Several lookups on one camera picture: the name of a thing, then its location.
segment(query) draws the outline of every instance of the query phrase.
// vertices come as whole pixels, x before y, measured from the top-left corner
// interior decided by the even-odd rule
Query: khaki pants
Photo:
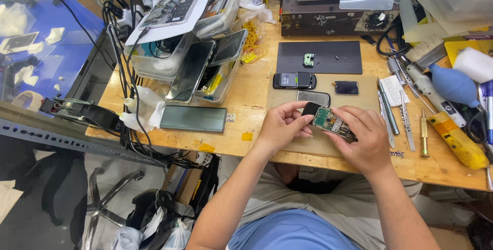
[[[219,187],[231,176],[241,158],[223,155],[219,163]],[[403,180],[412,200],[422,183]],[[271,163],[265,167],[243,212],[238,228],[272,213],[287,209],[306,209],[339,229],[360,249],[385,249],[377,203],[370,183],[363,175],[342,181],[330,194],[293,191],[281,181]]]

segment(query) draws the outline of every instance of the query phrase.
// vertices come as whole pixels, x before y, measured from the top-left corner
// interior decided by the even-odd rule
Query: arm
[[[187,250],[226,248],[269,159],[294,137],[311,136],[306,124],[313,115],[296,110],[307,102],[288,102],[267,112],[252,149],[200,213]]]
[[[336,134],[325,134],[370,182],[387,249],[440,249],[394,170],[383,117],[356,107],[332,111],[348,124],[358,141],[349,144]]]

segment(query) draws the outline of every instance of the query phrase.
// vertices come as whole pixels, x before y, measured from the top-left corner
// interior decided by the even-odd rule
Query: yellow handle
[[[490,165],[481,148],[474,143],[445,112],[428,117],[428,122],[442,136],[453,154],[471,169]]]

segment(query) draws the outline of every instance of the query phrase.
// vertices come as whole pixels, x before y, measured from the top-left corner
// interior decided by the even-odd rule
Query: brush
[[[423,39],[420,44],[406,53],[406,57],[423,71],[427,70],[431,64],[452,68],[445,49],[445,42],[436,34]]]

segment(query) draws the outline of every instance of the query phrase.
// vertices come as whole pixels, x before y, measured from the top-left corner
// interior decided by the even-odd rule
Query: person
[[[332,108],[357,142],[325,132],[362,175],[343,180],[329,194],[283,184],[269,159],[294,137],[310,139],[307,124],[314,116],[298,111],[306,104],[271,108],[246,156],[222,159],[219,190],[202,210],[186,249],[440,249],[412,202],[422,184],[397,176],[385,121],[373,110]]]

